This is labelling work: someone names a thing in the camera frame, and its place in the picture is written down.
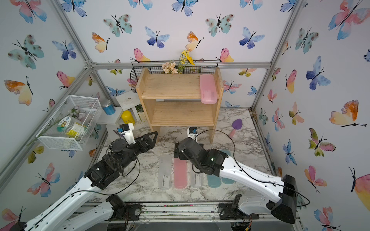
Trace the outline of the pink pencil case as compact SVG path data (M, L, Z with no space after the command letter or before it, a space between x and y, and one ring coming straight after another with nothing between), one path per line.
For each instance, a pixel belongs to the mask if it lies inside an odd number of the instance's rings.
M184 189L188 185L188 166L185 160L175 158L173 162L174 187Z
M213 105L217 102L218 95L212 74L202 74L199 76L199 89L203 104Z

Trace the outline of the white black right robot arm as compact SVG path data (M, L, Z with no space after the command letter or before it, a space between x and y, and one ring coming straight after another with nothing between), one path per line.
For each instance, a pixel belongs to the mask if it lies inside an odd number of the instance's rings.
M293 176L272 176L237 162L225 152L204 147L192 138L177 143L174 156L189 160L200 172L231 179L261 194L238 199L238 210L246 215L270 212L285 223L294 224L297 212L297 184Z

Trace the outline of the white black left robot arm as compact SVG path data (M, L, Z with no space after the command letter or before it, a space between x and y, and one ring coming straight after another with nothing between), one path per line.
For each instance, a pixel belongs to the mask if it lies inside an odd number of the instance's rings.
M69 219L89 198L102 191L118 177L123 176L124 169L132 162L138 161L138 156L153 149L156 145L158 132L147 133L135 138L133 143L126 139L113 141L107 153L85 172L77 184L59 200L37 217L28 222L18 221L10 229L12 231L64 231L86 230L95 224L110 219L113 215L120 218L127 216L125 203L118 193L107 194L104 203L90 212Z

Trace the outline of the wooden two-tier shelf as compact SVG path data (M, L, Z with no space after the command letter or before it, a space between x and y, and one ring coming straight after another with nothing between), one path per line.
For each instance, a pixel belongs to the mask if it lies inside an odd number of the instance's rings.
M136 91L151 131L162 127L208 127L214 140L221 100L223 79L216 68L211 74L216 86L216 103L201 102L200 74L151 74L142 70Z

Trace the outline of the yellow bottle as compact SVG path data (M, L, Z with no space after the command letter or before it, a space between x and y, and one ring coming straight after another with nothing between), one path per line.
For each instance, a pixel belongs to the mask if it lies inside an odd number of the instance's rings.
M121 114L121 119L125 124L131 124L132 123L133 125L135 125L135 119L134 119L132 113L128 110L123 111L123 113Z

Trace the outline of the white small stool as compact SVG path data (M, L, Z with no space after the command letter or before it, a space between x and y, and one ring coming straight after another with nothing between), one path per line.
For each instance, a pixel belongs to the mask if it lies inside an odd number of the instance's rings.
M140 105L140 99L137 95L137 93L125 92L124 94L116 96L116 100L118 104L121 106L123 111L130 110L133 112L133 116L135 121L140 121L139 113L136 109L136 106Z

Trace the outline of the blue glitter jar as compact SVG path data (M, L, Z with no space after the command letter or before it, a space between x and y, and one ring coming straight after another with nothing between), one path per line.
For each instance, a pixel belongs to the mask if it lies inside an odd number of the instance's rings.
M101 107L107 115L113 115L116 112L115 107L110 100L103 100L101 102Z

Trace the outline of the white step block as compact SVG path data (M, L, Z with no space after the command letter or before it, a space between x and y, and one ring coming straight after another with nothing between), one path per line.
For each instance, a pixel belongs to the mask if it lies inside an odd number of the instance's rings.
M114 134L114 130L119 127L120 116L120 113L112 115L102 114L97 120L97 123L105 125L109 134Z

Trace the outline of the purple pink toy trowel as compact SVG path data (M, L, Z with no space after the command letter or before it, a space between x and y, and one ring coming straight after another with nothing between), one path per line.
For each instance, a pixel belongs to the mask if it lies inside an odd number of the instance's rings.
M235 121L232 123L232 131L230 132L229 137L230 137L231 139L233 139L233 137L234 137L234 135L235 135L236 131L240 130L240 129L242 128L242 126L243 126L243 122L242 122L242 120L241 120L240 118L239 118L239 119L237 119L237 120L235 120Z

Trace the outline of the round colourful tin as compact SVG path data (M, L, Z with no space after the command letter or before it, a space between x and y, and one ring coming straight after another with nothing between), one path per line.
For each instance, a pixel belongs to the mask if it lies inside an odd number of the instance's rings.
M61 119L57 125L57 132L70 138L81 137L86 128L77 119L66 116Z

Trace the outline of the artificial flowers bunch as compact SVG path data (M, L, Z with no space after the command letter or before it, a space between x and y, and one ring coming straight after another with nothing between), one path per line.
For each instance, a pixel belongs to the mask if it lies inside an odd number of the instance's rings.
M183 74L187 65L195 65L195 61L190 56L190 52L184 50L178 61L165 62L161 68L164 74Z

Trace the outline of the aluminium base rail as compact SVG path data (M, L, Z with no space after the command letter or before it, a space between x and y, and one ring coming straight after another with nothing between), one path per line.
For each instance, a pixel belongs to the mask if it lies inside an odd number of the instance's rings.
M127 203L125 215L113 215L111 222L273 222L280 220L268 213L245 215L232 202L200 203Z

